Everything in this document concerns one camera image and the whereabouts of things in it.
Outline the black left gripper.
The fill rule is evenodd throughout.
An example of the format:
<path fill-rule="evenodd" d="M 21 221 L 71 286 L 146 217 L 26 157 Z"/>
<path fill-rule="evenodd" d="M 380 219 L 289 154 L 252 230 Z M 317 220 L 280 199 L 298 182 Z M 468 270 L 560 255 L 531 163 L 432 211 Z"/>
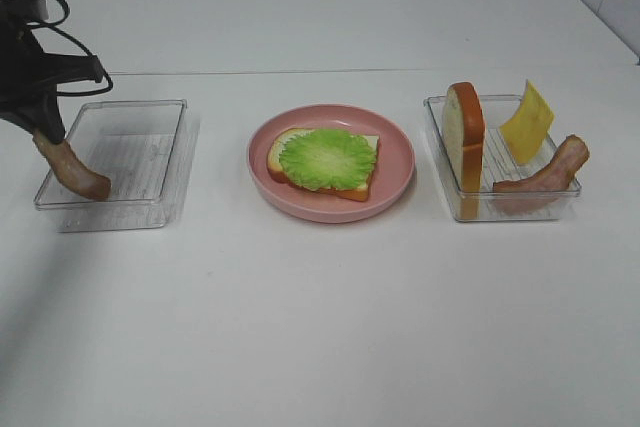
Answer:
<path fill-rule="evenodd" d="M 82 42 L 59 28 L 70 14 L 66 0 L 1 0 L 1 102 L 4 107 L 30 98 L 24 116 L 1 112 L 0 118 L 30 135 L 39 131 L 51 143 L 65 140 L 57 96 L 82 97 L 106 92 L 60 91 L 60 84 L 106 80 L 99 58 Z M 79 48 L 80 55 L 48 53 L 34 32 L 48 29 Z"/>

